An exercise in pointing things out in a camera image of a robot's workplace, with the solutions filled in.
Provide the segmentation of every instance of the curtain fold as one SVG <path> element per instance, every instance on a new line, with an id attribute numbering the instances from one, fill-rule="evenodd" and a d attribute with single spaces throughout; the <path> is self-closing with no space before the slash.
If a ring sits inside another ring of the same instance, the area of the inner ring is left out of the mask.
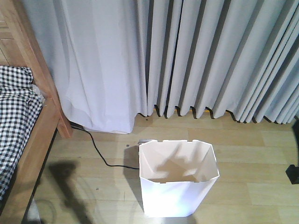
<path id="1" fill-rule="evenodd" d="M 299 0 L 23 0 L 67 118 L 129 133 L 137 113 L 291 122 Z"/>

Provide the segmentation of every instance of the checkered blanket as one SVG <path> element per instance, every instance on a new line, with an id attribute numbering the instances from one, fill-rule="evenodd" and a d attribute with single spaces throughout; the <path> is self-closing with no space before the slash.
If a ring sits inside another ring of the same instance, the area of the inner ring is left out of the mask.
<path id="1" fill-rule="evenodd" d="M 42 108 L 29 68 L 0 66 L 0 200 Z"/>

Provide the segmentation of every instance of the white trash bin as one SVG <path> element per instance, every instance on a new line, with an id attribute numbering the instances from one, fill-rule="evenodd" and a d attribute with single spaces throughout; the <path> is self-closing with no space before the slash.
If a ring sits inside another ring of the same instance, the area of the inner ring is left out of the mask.
<path id="1" fill-rule="evenodd" d="M 212 145 L 199 140 L 149 140 L 139 145 L 139 163 L 149 217 L 191 215 L 219 177 Z"/>

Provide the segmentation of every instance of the wooden bed frame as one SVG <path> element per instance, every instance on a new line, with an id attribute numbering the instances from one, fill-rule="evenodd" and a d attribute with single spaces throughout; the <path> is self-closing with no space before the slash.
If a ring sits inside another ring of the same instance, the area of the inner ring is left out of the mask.
<path id="1" fill-rule="evenodd" d="M 35 84 L 45 94 L 45 105 L 18 163 L 16 180 L 0 216 L 1 224 L 19 224 L 36 184 L 53 134 L 72 135 L 56 87 L 19 0 L 0 0 L 0 65 L 31 68 Z"/>

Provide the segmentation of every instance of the black cable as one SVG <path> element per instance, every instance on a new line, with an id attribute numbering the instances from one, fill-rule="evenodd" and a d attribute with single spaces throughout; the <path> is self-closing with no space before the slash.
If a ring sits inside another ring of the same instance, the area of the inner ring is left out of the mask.
<path id="1" fill-rule="evenodd" d="M 97 150 L 98 154 L 100 155 L 100 157 L 102 158 L 102 160 L 104 161 L 104 163 L 105 163 L 107 166 L 109 166 L 109 167 L 124 167 L 124 168 L 129 168 L 129 169 L 139 169 L 139 168 L 129 167 L 129 166 L 125 166 L 125 165 L 110 165 L 110 164 L 108 164 L 107 161 L 105 160 L 105 158 L 102 156 L 102 154 L 101 154 L 100 151 L 98 150 L 98 148 L 97 148 L 97 146 L 96 146 L 96 144 L 95 144 L 95 142 L 94 142 L 94 139 L 93 139 L 92 134 L 91 134 L 89 131 L 87 131 L 87 130 L 85 130 L 85 129 L 83 129 L 83 128 L 76 127 L 76 126 L 73 126 L 73 125 L 71 125 L 71 127 L 74 128 L 74 129 L 83 131 L 83 132 L 85 132 L 85 133 L 87 133 L 87 134 L 90 135 L 90 137 L 91 137 L 91 139 L 92 139 L 92 141 L 93 141 L 93 146 L 95 147 L 95 149 Z"/>

